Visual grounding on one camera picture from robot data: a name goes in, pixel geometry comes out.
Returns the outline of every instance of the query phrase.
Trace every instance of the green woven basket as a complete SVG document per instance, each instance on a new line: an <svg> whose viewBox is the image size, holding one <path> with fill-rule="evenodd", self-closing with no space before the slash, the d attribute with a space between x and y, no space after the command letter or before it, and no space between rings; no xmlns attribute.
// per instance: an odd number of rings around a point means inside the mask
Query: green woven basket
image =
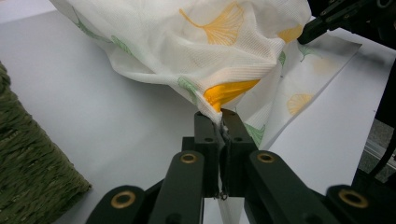
<svg viewBox="0 0 396 224"><path fill-rule="evenodd" d="M25 111L0 63L0 223L51 223L90 187Z"/></svg>

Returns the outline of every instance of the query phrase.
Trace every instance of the table surface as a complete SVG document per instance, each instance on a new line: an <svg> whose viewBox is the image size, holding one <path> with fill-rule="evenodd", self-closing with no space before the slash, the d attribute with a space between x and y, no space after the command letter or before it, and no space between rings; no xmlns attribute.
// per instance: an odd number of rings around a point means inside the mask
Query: table surface
<svg viewBox="0 0 396 224"><path fill-rule="evenodd" d="M164 178L182 137L193 136L197 109L167 86L115 73L106 54L49 1L21 3L0 1L0 60L26 110L92 183L56 221L84 223L111 189L147 189ZM351 183L396 56L343 30L330 34L362 47L270 147L322 194ZM220 223L217 203L205 202L204 222Z"/></svg>

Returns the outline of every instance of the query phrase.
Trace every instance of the yellow leaf print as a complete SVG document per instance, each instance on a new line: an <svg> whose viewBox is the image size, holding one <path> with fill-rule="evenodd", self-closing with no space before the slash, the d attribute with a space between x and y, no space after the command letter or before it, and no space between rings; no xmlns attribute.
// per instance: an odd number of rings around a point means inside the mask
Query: yellow leaf print
<svg viewBox="0 0 396 224"><path fill-rule="evenodd" d="M292 40L297 39L303 33L303 26L298 24L296 27L286 29L277 33L277 35L285 41L285 43L289 43Z"/></svg>
<svg viewBox="0 0 396 224"><path fill-rule="evenodd" d="M230 102L238 95L250 90L259 80L223 83L207 89L204 97L213 108L220 112L221 106Z"/></svg>
<svg viewBox="0 0 396 224"><path fill-rule="evenodd" d="M288 100L288 110L291 115L297 114L312 99L311 94L295 94Z"/></svg>
<svg viewBox="0 0 396 224"><path fill-rule="evenodd" d="M244 22L244 10L236 3L232 2L221 14L207 25L199 25L192 21L183 9L180 14L193 26L204 29L209 44L231 46L238 37L239 28Z"/></svg>

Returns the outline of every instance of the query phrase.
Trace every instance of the woven texture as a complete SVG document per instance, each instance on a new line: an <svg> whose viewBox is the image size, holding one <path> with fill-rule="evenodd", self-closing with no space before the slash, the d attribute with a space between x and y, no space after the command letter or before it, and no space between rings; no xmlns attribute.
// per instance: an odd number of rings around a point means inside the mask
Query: woven texture
<svg viewBox="0 0 396 224"><path fill-rule="evenodd" d="M25 111L0 63L0 223L51 223L90 187Z"/></svg>

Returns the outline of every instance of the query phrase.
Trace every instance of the patterned cloth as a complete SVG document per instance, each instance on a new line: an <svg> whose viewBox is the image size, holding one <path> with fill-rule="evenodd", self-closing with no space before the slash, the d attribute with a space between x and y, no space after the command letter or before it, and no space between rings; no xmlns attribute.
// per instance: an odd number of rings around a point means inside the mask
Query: patterned cloth
<svg viewBox="0 0 396 224"><path fill-rule="evenodd" d="M221 108L235 110L261 148L358 49L299 45L305 0L50 1L116 72L171 86L218 125Z"/></svg>

